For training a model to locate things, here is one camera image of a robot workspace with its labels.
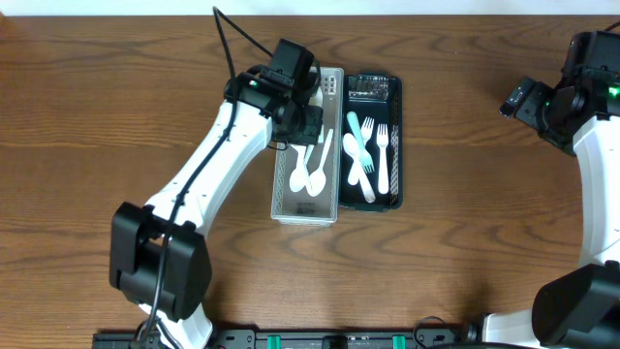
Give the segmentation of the mint green plastic fork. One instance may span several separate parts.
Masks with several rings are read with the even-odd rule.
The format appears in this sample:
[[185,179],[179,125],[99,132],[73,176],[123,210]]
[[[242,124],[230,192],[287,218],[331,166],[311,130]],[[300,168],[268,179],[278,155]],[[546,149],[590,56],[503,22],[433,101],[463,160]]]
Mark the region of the mint green plastic fork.
[[359,158],[361,166],[366,174],[374,172],[374,164],[370,153],[366,150],[365,145],[363,143],[363,138],[361,134],[361,128],[358,120],[358,116],[354,111],[349,111],[346,115],[347,121],[353,132],[354,137],[356,138],[356,142],[359,148]]

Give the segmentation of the white spoon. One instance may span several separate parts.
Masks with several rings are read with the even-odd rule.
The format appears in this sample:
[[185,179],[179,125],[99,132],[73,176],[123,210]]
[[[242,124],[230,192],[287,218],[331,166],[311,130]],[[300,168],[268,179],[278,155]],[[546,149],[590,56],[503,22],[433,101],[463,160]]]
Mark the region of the white spoon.
[[319,167],[309,176],[310,187],[307,189],[307,191],[311,197],[317,197],[326,186],[326,173],[324,167],[326,163],[326,157],[328,156],[331,147],[332,139],[333,130],[329,129],[325,138],[325,144],[321,155]]
[[297,157],[295,168],[290,176],[290,189],[292,192],[296,193],[303,188],[310,188],[310,178],[305,162],[307,146],[292,144],[292,148],[296,151]]

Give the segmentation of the black perforated plastic basket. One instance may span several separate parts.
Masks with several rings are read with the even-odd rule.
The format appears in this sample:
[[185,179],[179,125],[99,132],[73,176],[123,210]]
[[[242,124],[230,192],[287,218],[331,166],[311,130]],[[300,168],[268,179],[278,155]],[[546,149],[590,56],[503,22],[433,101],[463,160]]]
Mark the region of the black perforated plastic basket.
[[[343,121],[341,131],[340,193],[341,206],[362,211],[386,211],[397,209],[403,202],[403,156],[402,147],[402,81],[384,74],[357,74],[344,77],[343,87]],[[361,185],[348,182],[352,158],[345,152],[343,136],[353,133],[346,115],[354,111],[362,124],[366,116],[374,119],[372,136],[366,145],[374,162],[374,172],[366,174],[372,186],[376,200],[369,204],[364,200]],[[387,180],[388,191],[378,191],[380,149],[377,146],[377,129],[379,124],[386,124],[389,143],[387,146]]]

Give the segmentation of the white spoon among forks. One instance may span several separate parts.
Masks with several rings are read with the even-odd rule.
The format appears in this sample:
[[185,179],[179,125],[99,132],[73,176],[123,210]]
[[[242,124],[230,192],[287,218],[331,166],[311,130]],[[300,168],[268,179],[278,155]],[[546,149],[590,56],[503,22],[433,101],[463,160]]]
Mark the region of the white spoon among forks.
[[361,191],[364,197],[364,200],[372,204],[376,200],[376,196],[372,189],[372,186],[368,180],[366,173],[361,165],[360,160],[360,150],[357,145],[356,138],[351,133],[346,133],[343,136],[343,146],[345,152],[352,158],[353,165],[350,170],[348,182],[350,185],[361,185]]

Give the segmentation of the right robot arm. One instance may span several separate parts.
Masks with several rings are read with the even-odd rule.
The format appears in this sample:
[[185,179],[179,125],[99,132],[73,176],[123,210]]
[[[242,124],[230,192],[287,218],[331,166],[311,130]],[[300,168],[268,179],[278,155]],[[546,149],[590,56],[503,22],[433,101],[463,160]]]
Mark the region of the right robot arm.
[[500,108],[577,160],[582,238],[575,270],[541,287],[531,308],[484,316],[479,348],[619,345],[619,36],[573,36],[555,86],[524,78]]

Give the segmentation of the white fork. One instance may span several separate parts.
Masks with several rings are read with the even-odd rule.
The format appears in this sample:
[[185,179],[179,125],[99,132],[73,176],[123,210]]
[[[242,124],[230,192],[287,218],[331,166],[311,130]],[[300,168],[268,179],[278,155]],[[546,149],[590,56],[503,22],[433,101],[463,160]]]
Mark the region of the white fork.
[[378,177],[378,191],[380,194],[386,194],[388,192],[388,143],[388,126],[386,124],[379,124],[377,129],[377,146],[380,149]]
[[358,145],[361,150],[361,165],[366,174],[372,173],[374,171],[374,162],[369,151],[366,149],[366,145],[372,136],[372,131],[374,128],[374,119],[370,116],[366,116],[362,122],[362,124],[358,124],[355,126],[355,121],[357,121],[357,115],[354,112],[349,112],[347,114],[347,118],[354,132],[357,130],[356,138],[359,139]]

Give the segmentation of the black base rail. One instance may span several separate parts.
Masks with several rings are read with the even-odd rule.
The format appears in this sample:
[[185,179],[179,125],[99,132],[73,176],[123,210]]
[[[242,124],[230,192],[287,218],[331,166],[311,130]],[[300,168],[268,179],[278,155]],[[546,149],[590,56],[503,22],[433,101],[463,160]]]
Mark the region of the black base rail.
[[420,329],[409,332],[261,332],[253,330],[221,330],[208,340],[208,349],[357,349],[420,348],[422,343],[435,345],[455,343],[459,337],[448,329]]

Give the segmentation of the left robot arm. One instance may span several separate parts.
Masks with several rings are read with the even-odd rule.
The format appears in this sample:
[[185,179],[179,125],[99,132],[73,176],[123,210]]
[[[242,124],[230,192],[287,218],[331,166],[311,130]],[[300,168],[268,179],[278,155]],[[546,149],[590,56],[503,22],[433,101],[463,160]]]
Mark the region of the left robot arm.
[[212,221],[269,143],[317,141],[322,82],[318,65],[298,74],[258,65],[230,79],[212,128],[182,169],[143,206],[123,203],[112,216],[109,283],[148,314],[130,347],[148,348],[152,337],[162,348],[207,345]]

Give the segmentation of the white perforated plastic basket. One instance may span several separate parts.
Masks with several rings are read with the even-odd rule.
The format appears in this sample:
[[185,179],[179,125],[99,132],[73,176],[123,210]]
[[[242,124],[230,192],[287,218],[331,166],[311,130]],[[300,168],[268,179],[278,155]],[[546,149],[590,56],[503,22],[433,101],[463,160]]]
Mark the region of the white perforated plastic basket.
[[328,67],[321,69],[323,92],[323,126],[308,164],[309,176],[319,167],[327,132],[333,130],[333,139],[325,161],[324,190],[311,197],[306,188],[299,192],[290,189],[290,176],[295,169],[297,153],[292,146],[278,146],[275,160],[271,217],[282,224],[328,226],[337,219],[340,183],[340,151],[344,70]]

